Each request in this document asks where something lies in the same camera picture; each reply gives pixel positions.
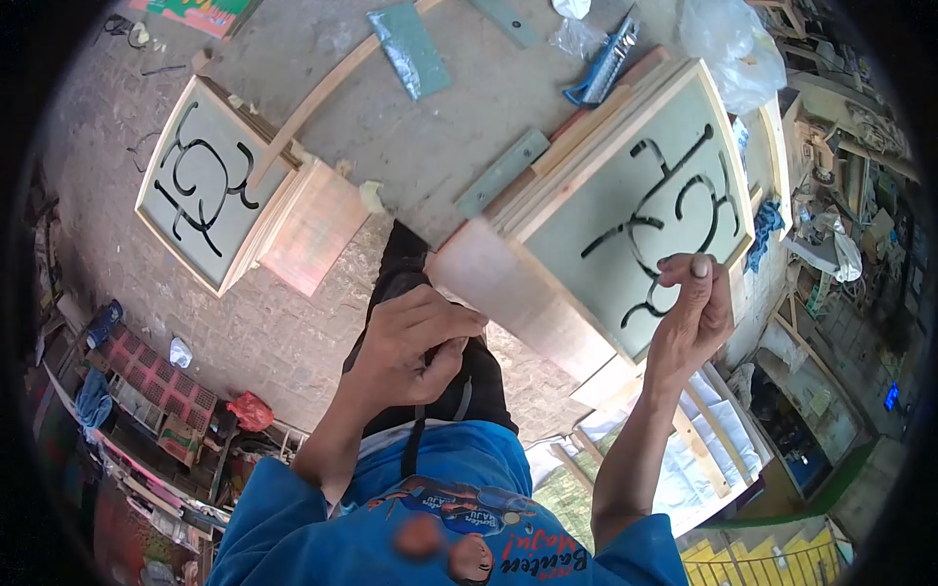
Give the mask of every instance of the red plastic bag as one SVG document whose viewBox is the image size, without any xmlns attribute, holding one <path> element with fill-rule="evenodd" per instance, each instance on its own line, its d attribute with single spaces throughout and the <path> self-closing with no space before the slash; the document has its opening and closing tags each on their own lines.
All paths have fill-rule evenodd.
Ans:
<svg viewBox="0 0 938 586">
<path fill-rule="evenodd" d="M 261 431 L 274 422 L 274 412 L 250 391 L 228 403 L 228 411 L 237 415 L 237 426 L 247 431 Z"/>
</svg>

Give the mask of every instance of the finger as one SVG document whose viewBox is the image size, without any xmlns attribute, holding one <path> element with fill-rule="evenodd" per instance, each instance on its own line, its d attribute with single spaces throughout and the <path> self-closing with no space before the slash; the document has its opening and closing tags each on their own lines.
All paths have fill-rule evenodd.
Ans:
<svg viewBox="0 0 938 586">
<path fill-rule="evenodd" d="M 658 285 L 662 287 L 673 287 L 680 281 L 680 276 L 685 275 L 690 267 L 690 261 L 694 258 L 692 254 L 678 253 L 672 254 L 658 261 L 658 270 L 661 274 L 658 276 Z"/>
<path fill-rule="evenodd" d="M 695 254 L 688 263 L 687 270 L 677 281 L 681 292 L 672 311 L 677 311 L 682 321 L 696 329 L 701 313 L 710 302 L 713 291 L 713 260 L 705 254 Z"/>
<path fill-rule="evenodd" d="M 419 387 L 417 395 L 432 403 L 459 374 L 462 368 L 462 351 L 465 350 L 469 338 L 460 337 L 447 340 L 433 357 L 430 365 L 419 375 L 415 385 Z"/>
<path fill-rule="evenodd" d="M 417 285 L 414 289 L 411 289 L 399 297 L 388 299 L 387 301 L 382 301 L 377 306 L 375 306 L 375 310 L 380 309 L 384 313 L 398 313 L 406 311 L 407 309 L 428 305 L 437 299 L 440 299 L 444 302 L 446 301 L 440 292 L 433 289 L 433 287 L 430 285 L 424 283 Z"/>
<path fill-rule="evenodd" d="M 489 318 L 485 317 L 478 311 L 474 309 L 469 309 L 461 305 L 454 305 L 446 301 L 444 297 L 440 297 L 440 301 L 432 301 L 427 305 L 418 306 L 416 308 L 411 308 L 405 310 L 401 314 L 401 327 L 408 328 L 417 325 L 418 323 L 426 322 L 428 319 L 439 315 L 444 311 L 449 311 L 450 308 L 460 308 L 463 309 L 467 316 L 475 320 L 481 325 L 485 325 L 489 322 Z"/>
<path fill-rule="evenodd" d="M 453 338 L 475 338 L 482 334 L 484 325 L 479 323 L 477 312 L 459 306 L 450 306 L 445 311 L 417 323 L 404 331 L 412 352 L 424 353 Z"/>
<path fill-rule="evenodd" d="M 701 330 L 705 333 L 722 333 L 733 324 L 733 295 L 730 291 L 730 272 L 726 266 L 712 264 L 713 288 L 710 300 L 701 312 Z"/>
</svg>

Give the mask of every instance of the metal plate with screw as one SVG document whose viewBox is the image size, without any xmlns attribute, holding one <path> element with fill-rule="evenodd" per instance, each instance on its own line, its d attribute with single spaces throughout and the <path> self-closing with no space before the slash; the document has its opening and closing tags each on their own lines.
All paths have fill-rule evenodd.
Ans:
<svg viewBox="0 0 938 586">
<path fill-rule="evenodd" d="M 522 49 L 534 47 L 541 39 L 531 26 L 526 23 L 515 9 L 503 0 L 469 0 L 476 10 L 498 25 L 511 40 Z"/>
<path fill-rule="evenodd" d="M 534 128 L 528 130 L 516 143 L 496 160 L 456 201 L 466 219 L 482 213 L 495 196 L 522 174 L 524 169 L 551 146 L 550 141 Z"/>
</svg>

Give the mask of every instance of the black pants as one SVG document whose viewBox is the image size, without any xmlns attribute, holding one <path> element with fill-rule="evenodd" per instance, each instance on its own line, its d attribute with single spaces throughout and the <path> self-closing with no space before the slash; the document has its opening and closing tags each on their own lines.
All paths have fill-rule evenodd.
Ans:
<svg viewBox="0 0 938 586">
<path fill-rule="evenodd" d="M 368 303 L 365 331 L 368 330 L 374 306 L 387 299 L 400 297 L 424 283 L 430 284 L 430 280 L 423 274 L 427 250 L 427 243 L 403 224 L 394 221 L 394 228 L 381 258 L 374 292 Z M 348 372 L 355 364 L 365 331 L 358 336 L 355 346 L 345 359 L 342 372 Z M 428 353 L 428 363 L 432 354 L 433 350 Z M 465 350 L 462 351 L 462 369 L 440 398 L 422 410 L 414 406 L 385 409 L 365 426 L 362 437 L 366 438 L 379 431 L 419 420 L 421 415 L 430 419 L 454 421 L 460 411 L 463 413 L 461 420 L 491 421 L 510 429 L 512 433 L 518 433 L 518 426 L 512 423 L 511 415 L 505 406 L 502 369 L 482 338 L 471 338 L 466 344 Z"/>
</svg>

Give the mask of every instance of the hand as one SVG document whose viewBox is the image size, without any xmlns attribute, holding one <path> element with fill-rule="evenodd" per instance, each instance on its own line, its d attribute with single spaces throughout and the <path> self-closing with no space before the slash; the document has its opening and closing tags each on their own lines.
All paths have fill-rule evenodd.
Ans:
<svg viewBox="0 0 938 586">
<path fill-rule="evenodd" d="M 462 368 L 469 338 L 479 336 L 488 322 L 478 311 L 449 303 L 430 285 L 380 303 L 337 397 L 350 398 L 369 418 L 387 407 L 432 403 Z M 425 365 L 424 353 L 437 346 Z"/>
<path fill-rule="evenodd" d="M 733 332 L 730 277 L 706 254 L 674 254 L 658 270 L 660 286 L 680 284 L 681 292 L 651 339 L 645 380 L 680 390 Z"/>
</svg>

